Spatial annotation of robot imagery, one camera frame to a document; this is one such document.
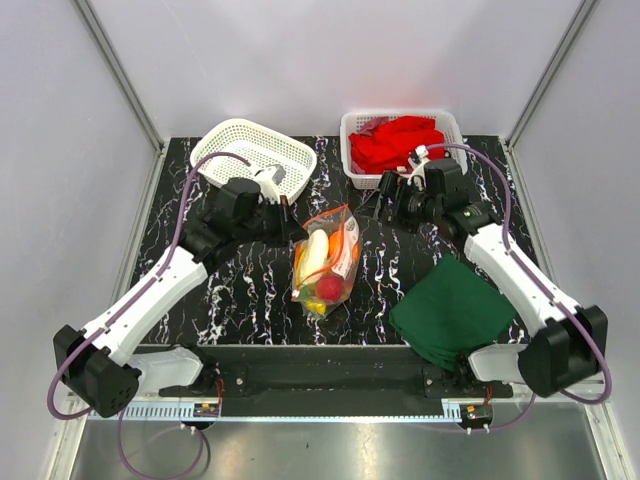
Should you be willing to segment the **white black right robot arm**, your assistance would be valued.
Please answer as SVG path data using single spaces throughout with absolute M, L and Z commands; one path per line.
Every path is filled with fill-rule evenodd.
M 526 345 L 486 344 L 465 350 L 454 384 L 476 396 L 490 381 L 520 383 L 539 397 L 568 394 L 574 385 L 605 371 L 608 319 L 597 306 L 583 307 L 561 291 L 509 236 L 507 220 L 472 200 L 464 173 L 452 159 L 426 163 L 421 179 L 385 172 L 381 198 L 391 220 L 414 232 L 435 224 L 479 266 L 524 321 Z

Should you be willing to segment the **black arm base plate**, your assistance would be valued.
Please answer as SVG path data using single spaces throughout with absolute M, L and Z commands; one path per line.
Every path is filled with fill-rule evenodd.
M 444 400 L 510 399 L 501 383 L 462 383 L 406 346 L 207 346 L 222 413 L 336 421 L 441 415 Z

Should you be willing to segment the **white rectangular slotted basket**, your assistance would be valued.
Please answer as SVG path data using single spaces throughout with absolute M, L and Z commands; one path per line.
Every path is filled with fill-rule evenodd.
M 340 125 L 343 170 L 360 190 L 375 189 L 386 170 L 412 173 L 419 162 L 411 156 L 421 146 L 428 159 L 450 158 L 466 170 L 466 153 L 451 147 L 462 142 L 454 116 L 435 109 L 351 112 Z

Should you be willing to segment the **orange fake fruit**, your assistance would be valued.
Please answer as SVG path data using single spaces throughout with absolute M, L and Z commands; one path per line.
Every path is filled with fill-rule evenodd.
M 328 259 L 332 259 L 338 253 L 339 247 L 341 245 L 342 245 L 342 233 L 336 231 L 329 237 Z M 360 256 L 360 246 L 358 243 L 355 243 L 352 247 L 352 257 L 354 260 L 357 260 L 359 256 Z

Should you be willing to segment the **red fake apple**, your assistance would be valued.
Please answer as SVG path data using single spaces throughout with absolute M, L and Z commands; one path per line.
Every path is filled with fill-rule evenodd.
M 339 275 L 324 275 L 315 284 L 317 298 L 325 303 L 337 303 L 344 289 L 344 279 Z

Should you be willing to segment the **clear zip top bag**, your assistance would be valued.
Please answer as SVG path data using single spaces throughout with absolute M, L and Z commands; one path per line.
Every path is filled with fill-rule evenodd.
M 324 267 L 316 272 L 316 274 L 320 275 L 320 278 L 327 274 L 333 274 L 339 275 L 344 279 L 345 289 L 341 299 L 337 303 L 322 302 L 317 298 L 315 293 L 316 283 L 311 287 L 311 293 L 313 294 L 312 299 L 324 303 L 327 306 L 326 314 L 324 316 L 316 316 L 312 314 L 303 306 L 302 303 L 296 302 L 293 299 L 296 264 L 300 255 L 300 249 L 307 247 L 309 238 L 305 241 L 298 242 L 295 247 L 291 300 L 295 303 L 299 303 L 306 314 L 318 319 L 324 319 L 338 306 L 342 305 L 350 297 L 353 291 L 362 251 L 361 230 L 354 214 L 346 204 L 311 218 L 303 225 L 303 228 L 308 232 L 309 237 L 316 229 L 324 230 L 328 237 L 336 231 L 342 233 L 342 245 L 339 247 L 338 253 L 332 259 L 328 259 L 327 256 Z M 352 247 L 355 243 L 358 243 L 360 246 L 360 256 L 357 260 L 354 260 L 352 257 Z

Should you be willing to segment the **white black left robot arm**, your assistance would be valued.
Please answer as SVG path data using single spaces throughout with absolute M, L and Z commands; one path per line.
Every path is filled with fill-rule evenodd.
M 53 337 L 63 383 L 103 418 L 123 412 L 137 396 L 182 387 L 196 396 L 214 390 L 216 362 L 196 346 L 139 354 L 151 328 L 245 244 L 281 248 L 307 239 L 285 196 L 264 180 L 233 178 L 201 216 L 178 227 L 157 264 L 117 303 L 81 329 Z

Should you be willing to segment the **folded green cloth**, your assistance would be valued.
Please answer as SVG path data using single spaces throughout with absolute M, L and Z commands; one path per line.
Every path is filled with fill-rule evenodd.
M 497 340 L 516 315 L 498 290 L 446 255 L 391 309 L 389 321 L 421 358 L 454 371 L 459 354 Z

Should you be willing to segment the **red cloth in basket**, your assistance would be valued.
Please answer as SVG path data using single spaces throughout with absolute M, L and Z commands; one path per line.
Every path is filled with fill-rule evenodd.
M 417 146 L 444 143 L 445 136 L 431 118 L 377 117 L 350 134 L 349 142 L 354 172 L 381 175 L 386 170 L 406 166 L 409 154 Z

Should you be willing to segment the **white oval perforated basket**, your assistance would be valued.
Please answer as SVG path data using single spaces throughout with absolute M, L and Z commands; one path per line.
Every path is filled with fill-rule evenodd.
M 308 184 L 317 164 L 311 147 L 255 122 L 233 118 L 210 130 L 194 147 L 190 164 L 216 152 L 233 153 L 240 161 L 228 156 L 209 160 L 199 168 L 209 183 L 216 187 L 233 177 L 252 178 L 261 170 L 274 167 L 279 192 L 293 203 Z

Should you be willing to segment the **pale cream fake food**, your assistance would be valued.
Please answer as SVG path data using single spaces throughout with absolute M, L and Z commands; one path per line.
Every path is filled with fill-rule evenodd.
M 304 259 L 301 261 L 300 275 L 303 281 L 324 267 L 329 252 L 329 237 L 322 229 L 314 230 L 309 237 Z

